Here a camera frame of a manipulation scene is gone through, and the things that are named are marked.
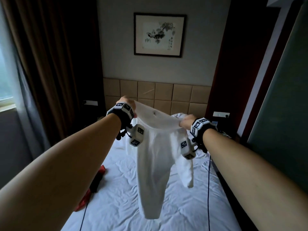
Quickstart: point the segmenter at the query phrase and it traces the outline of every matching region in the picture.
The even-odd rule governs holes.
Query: gray wall
[[[0,188],[31,162],[15,109],[0,112]]]
[[[298,15],[249,137],[252,150],[308,193],[308,3]]]
[[[211,86],[231,0],[98,0],[108,78]],[[134,55],[133,13],[186,14],[182,58]]]

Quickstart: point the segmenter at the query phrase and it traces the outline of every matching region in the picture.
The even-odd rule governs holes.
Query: wrinkled sheet
[[[62,231],[78,231],[84,215],[82,231],[193,231],[208,230],[208,163],[210,156],[197,151],[193,159],[194,187],[185,188],[175,165],[170,178],[160,218],[146,220],[138,207],[136,163],[124,150],[124,140],[115,141],[104,161],[106,174],[85,209],[73,212]],[[210,169],[210,229],[241,230],[225,192]]]

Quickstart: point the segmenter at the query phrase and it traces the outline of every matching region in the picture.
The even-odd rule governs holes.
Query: hand
[[[184,119],[180,122],[179,126],[180,127],[184,127],[187,130],[190,130],[193,122],[196,120],[197,118],[193,115],[187,115],[186,117],[184,117]]]
[[[129,104],[132,106],[132,109],[133,109],[133,111],[134,111],[134,113],[135,113],[136,104],[135,104],[135,101],[134,101],[134,100],[131,100],[128,96],[122,96],[122,97],[116,102],[116,104],[119,103],[119,102],[127,102],[127,103],[129,103]]]

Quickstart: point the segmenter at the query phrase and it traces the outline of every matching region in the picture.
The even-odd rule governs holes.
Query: gray sheer curtain
[[[16,47],[13,44],[1,3],[0,47],[4,55],[6,71],[21,126],[31,152],[31,157],[32,159],[35,159],[46,151],[50,147],[50,144],[23,73],[20,59]]]

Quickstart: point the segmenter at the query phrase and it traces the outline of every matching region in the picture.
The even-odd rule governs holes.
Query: black cable
[[[89,205],[89,202],[87,203],[86,209],[84,210],[84,214],[83,214],[83,218],[82,218],[82,222],[81,222],[81,226],[80,226],[79,231],[81,231],[82,224],[83,224],[83,220],[84,220],[84,215],[86,214],[86,211],[87,211],[87,207],[88,207],[88,205]]]
[[[211,156],[210,156],[210,162],[209,162],[209,179],[208,179],[208,218],[209,218],[209,231],[210,231],[210,211],[209,211],[210,167],[211,167]]]

